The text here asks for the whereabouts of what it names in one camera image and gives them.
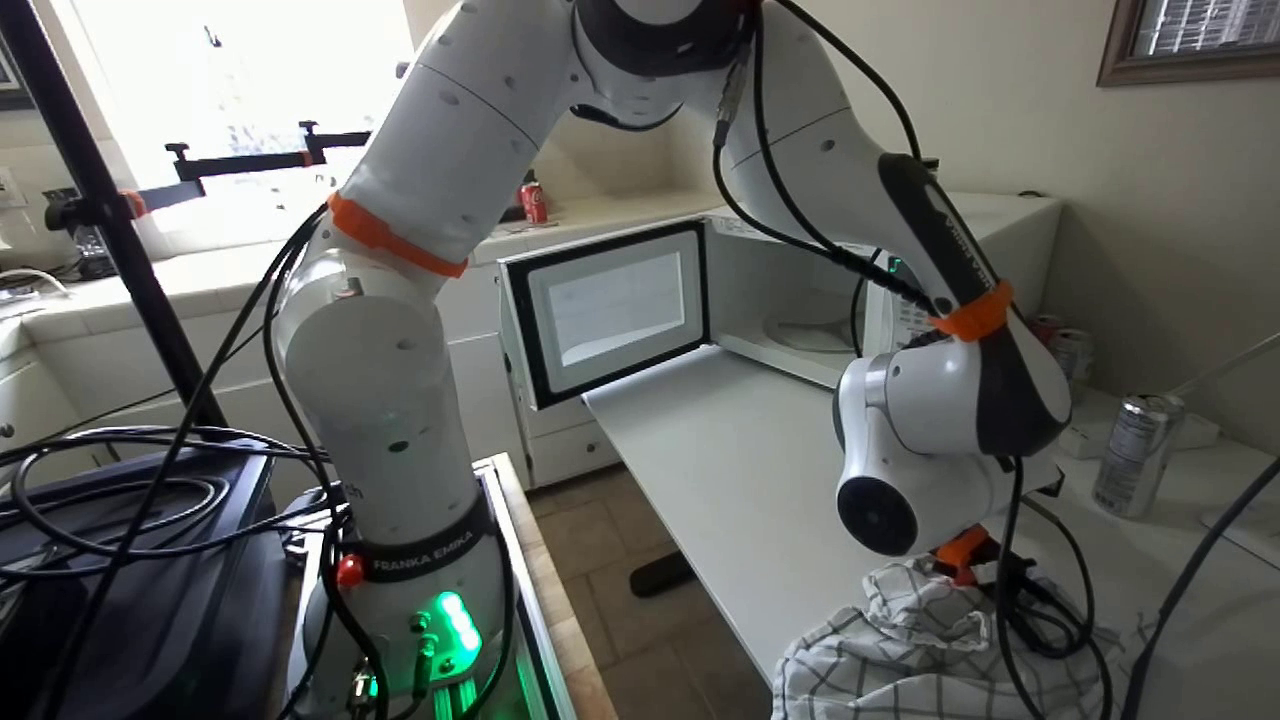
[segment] cloth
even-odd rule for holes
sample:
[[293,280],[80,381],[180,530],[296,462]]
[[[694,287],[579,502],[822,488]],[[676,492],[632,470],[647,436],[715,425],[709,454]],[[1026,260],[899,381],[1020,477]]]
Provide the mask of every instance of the cloth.
[[[770,720],[1016,720],[1026,717],[994,639],[994,606],[980,589],[918,569],[865,576],[868,606],[843,606],[801,637],[770,679]],[[1097,633],[1114,699],[1124,644]],[[1013,637],[1020,679],[1047,720],[1092,720],[1102,704],[1097,656],[1042,660]]]

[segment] microwave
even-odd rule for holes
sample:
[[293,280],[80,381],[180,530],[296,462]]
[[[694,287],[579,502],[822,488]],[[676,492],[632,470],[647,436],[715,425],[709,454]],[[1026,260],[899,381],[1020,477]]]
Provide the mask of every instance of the microwave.
[[[1041,307],[1058,200],[953,193],[972,237]],[[504,356],[518,409],[527,484],[616,462],[585,391],[715,342],[803,383],[837,388],[857,356],[899,346],[922,317],[811,251],[758,237],[730,210],[579,237],[504,254]]]

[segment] black stand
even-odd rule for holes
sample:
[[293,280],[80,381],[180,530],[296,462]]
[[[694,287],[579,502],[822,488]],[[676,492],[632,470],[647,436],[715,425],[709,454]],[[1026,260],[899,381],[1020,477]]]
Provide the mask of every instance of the black stand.
[[669,552],[659,560],[647,560],[639,569],[632,569],[632,594],[659,594],[659,590],[670,590],[680,583],[686,583],[694,573],[691,565],[682,560],[682,552]]
[[40,30],[40,20],[31,13],[31,0],[4,3],[0,30],[13,53],[17,77],[23,79],[26,95],[34,98],[51,144],[58,149],[71,181],[80,182],[82,203],[90,209],[90,220],[112,251],[112,265],[161,352],[161,362],[170,377],[170,388],[185,395],[185,404],[196,411],[196,425],[224,425],[224,411],[208,391],[201,391],[201,359],[188,342],[185,324],[175,321],[153,260],[132,230],[132,209],[116,193],[112,172],[103,154],[90,144],[90,133],[77,109],[77,95],[57,67],[57,56]]

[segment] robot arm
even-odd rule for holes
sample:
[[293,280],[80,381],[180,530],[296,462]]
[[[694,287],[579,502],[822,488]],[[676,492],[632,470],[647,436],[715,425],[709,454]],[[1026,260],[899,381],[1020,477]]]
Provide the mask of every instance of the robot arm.
[[[768,133],[738,56],[768,39]],[[381,649],[386,694],[428,692],[419,606],[455,590],[477,628],[500,628],[500,549],[477,530],[481,488],[431,307],[500,220],[535,149],[571,109],[653,128],[680,109],[720,117],[728,187],[803,237],[906,260],[949,339],[843,373],[837,507],[875,552],[915,552],[994,502],[992,458],[1024,454],[1069,421],[1069,383],[1009,307],[936,181],[884,154],[853,120],[817,35],[754,0],[460,0],[419,48],[391,113],[330,197],[280,300],[277,356],[351,507],[344,602]],[[341,710],[358,651],[322,644],[304,710]]]

